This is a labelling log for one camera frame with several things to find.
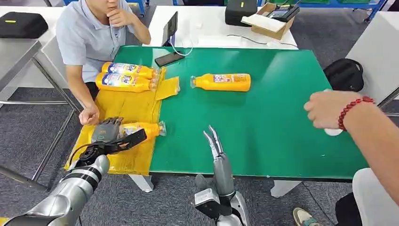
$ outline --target light blue shirt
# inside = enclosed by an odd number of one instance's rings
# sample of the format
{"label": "light blue shirt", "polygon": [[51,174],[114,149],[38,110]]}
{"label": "light blue shirt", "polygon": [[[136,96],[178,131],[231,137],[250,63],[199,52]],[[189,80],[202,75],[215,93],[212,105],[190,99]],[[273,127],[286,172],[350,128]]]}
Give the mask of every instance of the light blue shirt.
{"label": "light blue shirt", "polygon": [[[132,12],[125,0],[119,8]],[[126,42],[126,30],[102,24],[90,11],[85,0],[71,2],[57,21],[56,36],[64,64],[83,65],[83,81],[95,81],[104,62],[112,61]]]}

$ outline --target bracelet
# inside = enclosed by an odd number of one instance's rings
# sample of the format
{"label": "bracelet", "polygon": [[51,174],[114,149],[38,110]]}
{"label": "bracelet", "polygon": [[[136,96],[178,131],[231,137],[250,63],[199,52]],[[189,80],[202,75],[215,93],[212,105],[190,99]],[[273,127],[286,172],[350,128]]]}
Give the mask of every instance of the bracelet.
{"label": "bracelet", "polygon": [[367,96],[364,96],[362,98],[356,99],[355,101],[352,101],[350,104],[348,104],[341,112],[341,115],[338,118],[338,127],[344,131],[346,131],[345,126],[343,125],[343,118],[345,117],[346,113],[353,108],[355,105],[357,105],[360,102],[369,102],[369,103],[373,103],[374,100],[372,98],[369,98]]}

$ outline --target robotic arm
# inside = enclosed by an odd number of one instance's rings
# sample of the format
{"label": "robotic arm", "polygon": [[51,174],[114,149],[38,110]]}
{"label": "robotic arm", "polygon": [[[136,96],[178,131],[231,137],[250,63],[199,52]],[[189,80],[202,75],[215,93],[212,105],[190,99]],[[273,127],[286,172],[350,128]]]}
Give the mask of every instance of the robotic arm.
{"label": "robotic arm", "polygon": [[84,145],[86,150],[70,164],[66,176],[54,191],[25,214],[9,220],[5,226],[75,225],[83,207],[110,168],[107,155],[130,149],[147,138],[144,129],[138,129],[117,139],[121,121],[122,118],[118,117],[108,118],[98,124],[92,143]]}
{"label": "robotic arm", "polygon": [[211,135],[204,131],[213,156],[214,179],[208,183],[199,174],[195,178],[202,191],[195,194],[195,208],[213,219],[217,226],[248,226],[245,199],[234,188],[231,165],[216,131],[209,126]]}

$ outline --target robot finger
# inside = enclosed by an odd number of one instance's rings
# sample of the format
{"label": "robot finger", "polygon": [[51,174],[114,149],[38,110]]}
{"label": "robot finger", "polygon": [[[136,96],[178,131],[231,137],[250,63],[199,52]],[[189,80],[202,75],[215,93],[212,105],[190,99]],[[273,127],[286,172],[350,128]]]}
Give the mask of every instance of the robot finger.
{"label": "robot finger", "polygon": [[205,131],[203,131],[205,137],[207,138],[208,142],[209,142],[209,146],[211,147],[211,151],[212,151],[212,156],[214,159],[217,158],[217,156],[219,156],[219,152],[215,147],[215,143],[213,141],[213,139],[211,138],[210,135],[208,135],[208,133],[206,133]]}
{"label": "robot finger", "polygon": [[223,148],[222,148],[222,143],[220,143],[219,136],[217,135],[216,131],[212,128],[211,125],[209,125],[208,127],[209,127],[209,130],[210,130],[210,131],[212,132],[212,134],[213,134],[213,138],[215,139],[215,143],[216,143],[216,147],[217,147],[217,152],[218,152],[219,154],[222,154],[222,153],[223,153]]}

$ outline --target plastic bottle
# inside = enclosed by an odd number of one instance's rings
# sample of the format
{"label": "plastic bottle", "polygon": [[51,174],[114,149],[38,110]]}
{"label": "plastic bottle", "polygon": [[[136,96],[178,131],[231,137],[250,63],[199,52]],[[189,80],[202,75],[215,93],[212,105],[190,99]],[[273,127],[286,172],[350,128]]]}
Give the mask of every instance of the plastic bottle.
{"label": "plastic bottle", "polygon": [[164,121],[160,121],[159,123],[134,122],[120,125],[118,138],[132,134],[140,128],[145,130],[147,135],[146,140],[152,139],[159,135],[166,136],[166,126]]}
{"label": "plastic bottle", "polygon": [[106,62],[102,67],[102,72],[116,74],[132,74],[146,79],[155,79],[160,76],[160,70],[149,68],[142,65],[123,64]]}
{"label": "plastic bottle", "polygon": [[204,74],[191,77],[191,87],[206,90],[242,91],[246,92],[251,86],[249,74]]}
{"label": "plastic bottle", "polygon": [[148,80],[131,74],[115,74],[101,72],[96,77],[96,85],[99,89],[112,91],[125,91],[140,93],[146,90],[155,90],[158,79]]}

